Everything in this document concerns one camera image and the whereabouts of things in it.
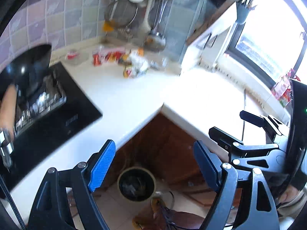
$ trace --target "pot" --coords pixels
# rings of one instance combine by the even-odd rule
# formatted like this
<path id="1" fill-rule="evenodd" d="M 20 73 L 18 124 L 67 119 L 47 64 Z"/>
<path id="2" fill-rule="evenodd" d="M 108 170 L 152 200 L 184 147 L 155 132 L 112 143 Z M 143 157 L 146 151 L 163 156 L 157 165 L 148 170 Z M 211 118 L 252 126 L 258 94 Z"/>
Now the pot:
<path id="1" fill-rule="evenodd" d="M 0 98 L 7 87 L 14 83 L 18 86 L 18 97 L 29 99 L 42 85 L 47 75 L 51 58 L 51 45 L 43 44 L 31 48 L 15 58 L 0 73 Z"/>

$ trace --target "metal handle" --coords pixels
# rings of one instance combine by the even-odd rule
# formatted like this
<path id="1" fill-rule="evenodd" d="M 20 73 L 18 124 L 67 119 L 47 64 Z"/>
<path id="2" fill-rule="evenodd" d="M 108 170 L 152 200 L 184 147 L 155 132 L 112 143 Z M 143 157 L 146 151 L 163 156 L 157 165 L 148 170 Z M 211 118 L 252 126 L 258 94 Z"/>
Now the metal handle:
<path id="1" fill-rule="evenodd" d="M 0 128 L 0 155 L 2 156 L 3 165 L 9 169 L 12 165 L 10 154 L 14 151 L 12 139 L 8 129 Z"/>
<path id="2" fill-rule="evenodd" d="M 156 18 L 158 19 L 155 21 L 154 28 L 152 29 L 152 33 L 156 33 L 159 29 L 167 2 L 168 0 L 159 0 L 159 5 L 157 9 L 157 14 L 156 14 Z"/>

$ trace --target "window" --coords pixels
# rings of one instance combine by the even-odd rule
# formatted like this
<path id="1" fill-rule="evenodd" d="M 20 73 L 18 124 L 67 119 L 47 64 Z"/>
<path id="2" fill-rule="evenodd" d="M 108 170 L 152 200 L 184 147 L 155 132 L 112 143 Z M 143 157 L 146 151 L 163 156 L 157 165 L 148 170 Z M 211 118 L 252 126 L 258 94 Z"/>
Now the window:
<path id="1" fill-rule="evenodd" d="M 244 25 L 238 25 L 227 53 L 271 88 L 306 51 L 305 31 L 284 0 L 254 0 Z"/>

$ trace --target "hand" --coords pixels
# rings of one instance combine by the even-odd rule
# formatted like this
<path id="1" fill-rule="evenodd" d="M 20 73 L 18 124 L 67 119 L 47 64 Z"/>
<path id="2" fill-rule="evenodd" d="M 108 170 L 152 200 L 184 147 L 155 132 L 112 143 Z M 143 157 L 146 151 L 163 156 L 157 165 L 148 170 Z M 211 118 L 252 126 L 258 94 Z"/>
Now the hand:
<path id="1" fill-rule="evenodd" d="M 289 185 L 286 189 L 286 191 L 280 196 L 279 202 L 280 203 L 286 203 L 294 200 L 294 198 L 298 195 L 300 191 L 293 187 L 292 185 Z"/>

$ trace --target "blue gripper pad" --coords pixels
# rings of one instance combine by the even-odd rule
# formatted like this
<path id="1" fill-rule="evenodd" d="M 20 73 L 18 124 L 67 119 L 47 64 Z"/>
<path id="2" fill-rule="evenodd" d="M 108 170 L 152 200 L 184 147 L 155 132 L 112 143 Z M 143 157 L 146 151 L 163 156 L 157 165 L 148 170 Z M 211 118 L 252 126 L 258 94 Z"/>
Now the blue gripper pad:
<path id="1" fill-rule="evenodd" d="M 193 146 L 194 158 L 210 188 L 218 191 L 221 186 L 222 161 L 214 153 L 211 153 L 204 143 L 196 141 Z"/>
<path id="2" fill-rule="evenodd" d="M 116 147 L 114 141 L 108 140 L 101 150 L 96 153 L 94 158 L 89 161 L 87 171 L 90 174 L 90 182 L 88 188 L 91 192 L 94 192 L 96 188 L 101 186 L 113 161 L 115 152 Z"/>

